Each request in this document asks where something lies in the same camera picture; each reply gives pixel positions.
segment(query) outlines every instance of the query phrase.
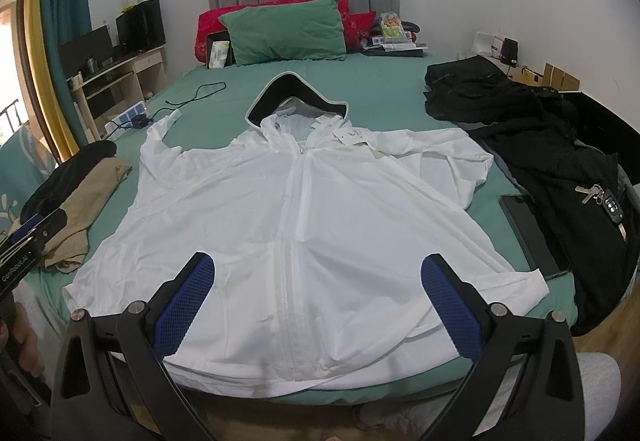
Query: clothing tag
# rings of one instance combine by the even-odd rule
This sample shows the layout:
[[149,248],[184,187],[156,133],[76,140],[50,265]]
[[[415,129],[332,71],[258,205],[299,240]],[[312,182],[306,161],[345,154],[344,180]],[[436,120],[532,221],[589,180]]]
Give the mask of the clothing tag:
[[337,129],[334,136],[345,145],[366,144],[367,140],[363,138],[360,131],[353,128]]
[[325,125],[325,123],[330,122],[333,118],[331,116],[327,116],[326,114],[320,114],[311,124],[312,129],[319,129],[321,126]]

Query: key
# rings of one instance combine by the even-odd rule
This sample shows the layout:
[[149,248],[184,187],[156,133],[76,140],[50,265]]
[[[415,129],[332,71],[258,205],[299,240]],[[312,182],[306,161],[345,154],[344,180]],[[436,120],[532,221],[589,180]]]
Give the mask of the key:
[[602,192],[602,187],[600,185],[594,185],[591,188],[583,188],[581,186],[577,186],[575,188],[575,191],[581,194],[587,194],[586,197],[582,200],[582,204],[586,205],[589,199],[597,196],[598,194],[600,194],[600,192]]
[[622,211],[620,203],[618,203],[616,197],[613,195],[613,192],[611,190],[604,190],[602,194],[598,194],[596,198],[600,199],[600,204],[609,216],[609,219],[611,219],[611,222],[615,225],[620,225],[625,214]]

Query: black clothing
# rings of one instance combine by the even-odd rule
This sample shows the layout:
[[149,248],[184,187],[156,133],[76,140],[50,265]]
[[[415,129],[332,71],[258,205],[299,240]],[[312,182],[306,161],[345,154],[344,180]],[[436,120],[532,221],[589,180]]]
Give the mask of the black clothing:
[[[618,187],[618,160],[575,144],[576,112],[551,88],[513,82],[482,57],[429,66],[426,109],[436,119],[486,126],[469,130],[495,150],[532,196],[564,248],[575,277],[582,335],[617,306],[638,262],[640,216]],[[627,243],[595,201],[576,186],[599,184],[622,205]]]
[[59,208],[100,161],[115,155],[116,144],[109,140],[82,147],[74,157],[59,165],[31,195],[20,211],[20,222],[27,222],[35,214],[46,217]]

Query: paper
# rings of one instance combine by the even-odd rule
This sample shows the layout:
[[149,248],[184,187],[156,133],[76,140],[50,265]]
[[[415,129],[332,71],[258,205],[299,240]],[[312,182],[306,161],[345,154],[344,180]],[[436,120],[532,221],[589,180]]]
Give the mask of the paper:
[[476,39],[471,47],[471,51],[482,56],[492,56],[492,45],[494,44],[494,36],[481,31],[476,34]]
[[411,49],[429,49],[425,44],[414,44],[413,42],[401,42],[399,44],[383,44],[386,51],[408,51]]
[[504,41],[501,38],[494,36],[494,43],[491,44],[491,56],[494,58],[500,58],[502,53],[502,44]]
[[338,138],[345,145],[366,144],[367,140],[364,139],[360,131],[353,128],[337,129],[334,131],[334,136]]

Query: box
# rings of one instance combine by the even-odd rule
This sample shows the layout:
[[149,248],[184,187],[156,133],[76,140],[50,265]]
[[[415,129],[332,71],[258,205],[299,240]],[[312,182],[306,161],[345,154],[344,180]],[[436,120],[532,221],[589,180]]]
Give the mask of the box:
[[513,74],[513,81],[528,86],[540,86],[542,85],[543,76],[540,73],[536,73],[532,69],[526,66],[518,67]]
[[565,73],[562,69],[547,63],[542,77],[542,85],[551,86],[558,91],[577,91],[580,89],[580,81]]

